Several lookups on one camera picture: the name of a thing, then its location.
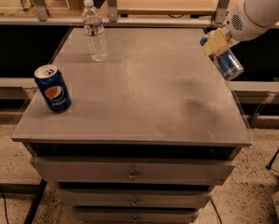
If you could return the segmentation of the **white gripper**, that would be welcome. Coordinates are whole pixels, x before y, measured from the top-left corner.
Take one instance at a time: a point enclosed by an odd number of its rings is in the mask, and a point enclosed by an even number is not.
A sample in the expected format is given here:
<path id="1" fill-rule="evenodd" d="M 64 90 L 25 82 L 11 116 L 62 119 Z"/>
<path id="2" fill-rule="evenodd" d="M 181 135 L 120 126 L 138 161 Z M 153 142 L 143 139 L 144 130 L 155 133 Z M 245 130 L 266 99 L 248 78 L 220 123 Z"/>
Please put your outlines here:
<path id="1" fill-rule="evenodd" d="M 202 49 L 207 56 L 229 49 L 238 41 L 248 41 L 260 35 L 259 27 L 248 19 L 243 3 L 238 3 L 228 13 L 226 27 L 217 28 L 202 38 Z"/>

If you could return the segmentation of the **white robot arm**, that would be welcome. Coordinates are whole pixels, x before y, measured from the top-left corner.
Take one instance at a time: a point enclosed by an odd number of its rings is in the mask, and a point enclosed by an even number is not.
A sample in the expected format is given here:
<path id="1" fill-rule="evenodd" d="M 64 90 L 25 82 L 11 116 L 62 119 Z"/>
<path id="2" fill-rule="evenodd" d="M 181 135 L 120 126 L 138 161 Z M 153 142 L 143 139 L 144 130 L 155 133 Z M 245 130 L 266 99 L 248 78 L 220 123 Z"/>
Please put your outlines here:
<path id="1" fill-rule="evenodd" d="M 241 41 L 259 37 L 279 22 L 279 0 L 241 0 L 226 16 L 223 28 L 206 34 L 200 41 L 207 56 Z"/>

